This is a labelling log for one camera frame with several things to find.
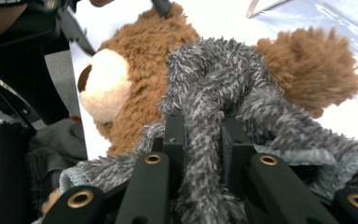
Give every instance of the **white table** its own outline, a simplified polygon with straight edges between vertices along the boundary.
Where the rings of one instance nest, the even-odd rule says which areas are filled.
[[[204,38],[235,37],[238,41],[253,45],[259,38],[274,38],[280,30],[293,30],[312,24],[307,23],[312,22],[307,17],[297,18],[297,20],[285,18],[290,21],[282,20],[281,23],[272,26],[269,24],[269,20],[280,16],[280,7],[296,4],[294,0],[271,9],[269,14],[261,14],[252,19],[247,19],[245,16],[250,0],[177,0],[176,2],[184,7],[188,21]],[[83,0],[77,4],[76,18],[87,30],[91,45],[97,49],[102,41],[114,34],[117,28],[125,23],[136,21],[138,14],[150,9],[151,6],[150,0],[116,0],[105,7],[93,7],[88,0]],[[71,54],[77,82],[80,72],[87,65],[90,57],[76,44],[71,45]],[[92,117],[82,106],[80,106],[80,112],[89,159],[104,156],[109,143],[98,134]],[[331,128],[335,132],[358,138],[358,103],[350,100],[341,106],[331,106],[325,110],[324,116],[319,121],[324,127]]]

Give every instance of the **teddy bear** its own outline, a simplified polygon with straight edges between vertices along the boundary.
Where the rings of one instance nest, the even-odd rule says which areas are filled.
[[[199,40],[183,8],[171,3],[164,18],[152,7],[101,44],[77,86],[80,103],[112,144],[107,155],[132,150],[144,126],[161,119],[158,101],[166,92],[167,55]]]
[[[166,92],[166,57],[170,50],[198,40],[183,9],[173,3],[168,18],[162,20],[152,8],[101,45],[78,89],[81,104],[112,144],[107,155],[131,151],[144,126],[161,119],[157,103]],[[358,92],[349,42],[334,29],[328,34],[314,28],[280,32],[275,40],[260,39],[253,48],[263,55],[286,100],[315,119],[324,108]]]
[[[224,38],[185,44],[168,54],[167,91],[158,102],[162,119],[145,126],[132,150],[63,171],[55,198],[73,186],[107,192],[130,179],[138,158],[164,136],[165,119],[174,110],[184,117],[187,138],[186,167],[172,201],[174,222],[246,223],[241,199],[222,184],[219,136],[228,115],[257,152],[306,169],[298,176],[312,191],[331,200],[340,189],[358,189],[358,140],[313,119],[358,92],[354,63],[348,41],[334,30],[282,32],[251,47]],[[302,102],[307,96],[315,102]]]

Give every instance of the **teddy bear snout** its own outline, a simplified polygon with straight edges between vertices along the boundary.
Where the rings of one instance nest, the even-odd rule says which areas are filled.
[[[89,79],[90,72],[92,70],[92,65],[89,64],[83,71],[80,73],[79,80],[77,82],[77,89],[79,92],[82,92],[86,89],[87,80]]]

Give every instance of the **white surface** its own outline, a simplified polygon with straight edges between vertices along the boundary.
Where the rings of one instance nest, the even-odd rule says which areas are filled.
[[[246,18],[246,9],[250,1],[227,0],[177,0],[199,34],[208,37],[235,37],[253,45],[261,37],[275,37],[267,24],[255,19]],[[94,48],[111,37],[115,30],[125,23],[134,22],[137,15],[151,7],[150,0],[116,0],[105,7],[93,7],[88,0],[77,4],[76,18],[82,27],[87,29],[88,39]],[[71,45],[71,53],[76,82],[80,72],[90,59],[77,45]],[[89,159],[104,156],[109,143],[102,139],[95,129],[90,115],[80,106],[86,135]],[[348,101],[341,106],[331,106],[319,119],[326,128],[348,137],[358,138],[358,103]]]

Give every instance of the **gray fuzzy stuffed animal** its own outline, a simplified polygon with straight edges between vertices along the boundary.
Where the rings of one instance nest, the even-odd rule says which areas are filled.
[[[358,189],[358,141],[324,129],[305,110],[289,104],[268,73],[262,56],[233,39],[207,39],[173,51],[168,58],[168,92],[160,109],[181,109],[188,133],[186,168],[179,198],[172,202],[175,223],[245,223],[241,201],[221,184],[218,138],[226,114],[235,116],[258,152],[290,165],[316,167],[301,176],[317,193],[332,199],[345,186]],[[82,161],[65,170],[61,191],[92,185],[108,191],[131,177],[136,160],[164,134],[164,121],[145,127],[130,153]]]

